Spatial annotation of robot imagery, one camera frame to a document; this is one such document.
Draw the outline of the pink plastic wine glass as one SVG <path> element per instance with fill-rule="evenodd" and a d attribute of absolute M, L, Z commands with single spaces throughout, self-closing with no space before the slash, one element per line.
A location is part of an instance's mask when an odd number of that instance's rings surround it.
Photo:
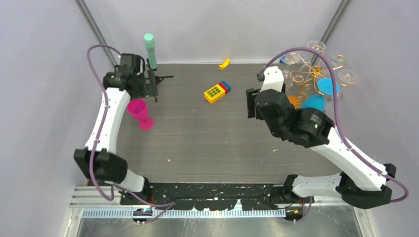
<path fill-rule="evenodd" d="M 131 100 L 127 105 L 127 111 L 138 121 L 141 130 L 150 130 L 154 127 L 154 120 L 149 117 L 149 109 L 145 100 Z"/>

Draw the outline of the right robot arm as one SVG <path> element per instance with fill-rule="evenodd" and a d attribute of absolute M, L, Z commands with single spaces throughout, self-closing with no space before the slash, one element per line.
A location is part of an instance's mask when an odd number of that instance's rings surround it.
<path fill-rule="evenodd" d="M 361 209 L 391 202 L 392 190 L 386 182 L 395 176 L 396 167 L 368 157 L 360 160 L 354 145 L 341 140 L 333 120 L 322 111 L 296 109 L 285 93 L 273 89 L 250 88 L 246 98 L 248 118 L 264 121 L 272 136 L 308 148 L 340 169 L 328 176 L 288 175 L 281 189 L 284 200 L 332 197 Z"/>

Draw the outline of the blue plastic wine glass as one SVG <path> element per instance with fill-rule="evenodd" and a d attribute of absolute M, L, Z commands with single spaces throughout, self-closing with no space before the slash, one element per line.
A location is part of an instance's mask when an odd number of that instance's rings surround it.
<path fill-rule="evenodd" d="M 331 78 L 322 78 L 317 81 L 318 90 L 325 95 L 333 96 L 333 82 Z"/>

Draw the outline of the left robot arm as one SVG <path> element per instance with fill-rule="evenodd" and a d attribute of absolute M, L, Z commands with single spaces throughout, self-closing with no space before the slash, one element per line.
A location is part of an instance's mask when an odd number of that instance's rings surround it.
<path fill-rule="evenodd" d="M 117 138 L 125 112 L 138 122 L 141 130 L 154 127 L 145 98 L 157 95 L 155 74 L 149 69 L 146 78 L 144 69 L 141 56 L 120 55 L 119 65 L 100 81 L 101 107 L 93 131 L 84 148 L 74 152 L 75 162 L 95 186 L 106 183 L 129 190 L 139 204 L 151 200 L 149 181 L 129 170 L 127 161 L 117 155 Z"/>

